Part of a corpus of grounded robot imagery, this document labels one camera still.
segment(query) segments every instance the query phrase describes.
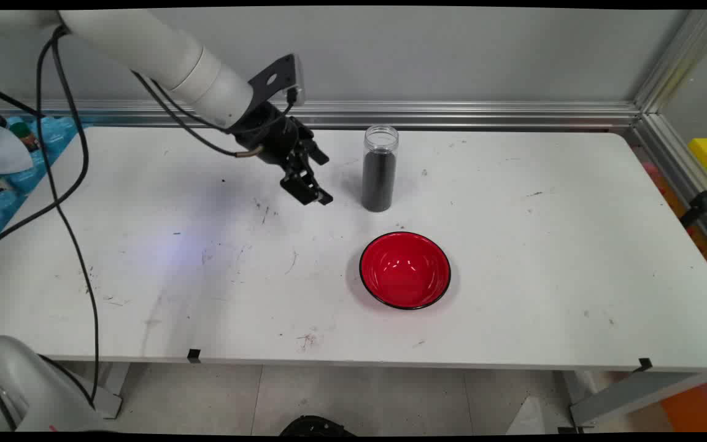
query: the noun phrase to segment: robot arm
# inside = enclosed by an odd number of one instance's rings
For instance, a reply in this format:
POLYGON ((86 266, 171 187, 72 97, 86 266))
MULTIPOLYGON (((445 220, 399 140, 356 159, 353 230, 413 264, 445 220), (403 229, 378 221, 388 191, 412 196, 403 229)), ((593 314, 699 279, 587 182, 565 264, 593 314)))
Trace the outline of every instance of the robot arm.
MULTIPOLYGON (((332 201, 309 166, 309 158, 320 165, 328 161, 312 140, 312 131, 296 118, 281 115, 268 101, 278 90, 294 89, 301 95, 301 72, 293 55, 278 59, 248 82, 194 37, 174 31, 145 9, 0 11, 0 34, 58 25, 154 79, 208 121, 228 129, 247 149, 262 145, 258 157, 285 171, 280 185, 298 201, 332 201), (255 131, 275 118, 279 120, 255 131)), ((297 98, 301 104, 302 97, 297 98)))

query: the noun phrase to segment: gray wall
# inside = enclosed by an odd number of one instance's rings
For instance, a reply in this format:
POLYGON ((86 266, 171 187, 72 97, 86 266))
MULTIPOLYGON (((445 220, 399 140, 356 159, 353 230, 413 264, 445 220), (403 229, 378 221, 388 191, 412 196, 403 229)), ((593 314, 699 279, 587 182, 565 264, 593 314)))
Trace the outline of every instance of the gray wall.
MULTIPOLYGON (((152 9, 245 78, 284 53, 314 100, 630 100, 684 10, 444 6, 152 9)), ((0 87, 34 96, 50 31, 0 39, 0 87)), ((76 98, 145 99, 132 75, 76 37, 61 41, 76 98)), ((62 98, 53 64, 45 98, 62 98)))
POLYGON ((707 53, 676 90, 663 111, 685 143, 707 138, 707 53))

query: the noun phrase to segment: white table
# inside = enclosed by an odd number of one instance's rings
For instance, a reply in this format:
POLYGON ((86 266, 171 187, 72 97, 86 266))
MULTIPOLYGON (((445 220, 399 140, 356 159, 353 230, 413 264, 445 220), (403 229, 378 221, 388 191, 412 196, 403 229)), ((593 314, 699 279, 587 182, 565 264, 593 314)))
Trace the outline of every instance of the white table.
MULTIPOLYGON (((87 137, 89 174, 63 207, 103 360, 187 362, 199 349, 202 363, 631 371, 650 358, 644 375, 707 378, 707 264, 615 134, 401 132, 382 213, 358 202, 362 131, 316 131, 327 206, 300 205, 279 168, 181 129, 87 137), (362 286, 362 250, 393 230, 448 255, 437 304, 396 310, 362 286)), ((61 192, 80 163, 76 138, 54 165, 61 192)), ((43 180, 14 222, 50 201, 43 180)), ((85 292, 57 213, 0 243, 0 334, 92 359, 85 292)))

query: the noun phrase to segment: red bowl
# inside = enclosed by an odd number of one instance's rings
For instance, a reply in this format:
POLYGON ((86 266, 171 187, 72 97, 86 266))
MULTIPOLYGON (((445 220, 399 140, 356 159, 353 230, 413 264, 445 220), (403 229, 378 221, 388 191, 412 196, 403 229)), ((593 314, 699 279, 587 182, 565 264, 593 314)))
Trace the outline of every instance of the red bowl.
POLYGON ((403 310, 437 302, 449 288, 451 275, 443 250, 411 232, 379 236, 359 259, 359 276, 367 291, 384 304, 403 310))

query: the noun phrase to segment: tile floor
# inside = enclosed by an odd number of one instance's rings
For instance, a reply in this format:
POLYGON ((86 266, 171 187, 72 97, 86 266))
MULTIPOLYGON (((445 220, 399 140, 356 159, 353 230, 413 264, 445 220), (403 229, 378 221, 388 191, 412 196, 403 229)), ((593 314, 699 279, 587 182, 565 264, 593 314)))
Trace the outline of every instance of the tile floor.
MULTIPOLYGON (((357 436, 504 434, 528 395, 570 425, 558 372, 134 363, 110 430, 275 436, 317 414, 357 436)), ((659 405, 588 432, 671 431, 659 405)))

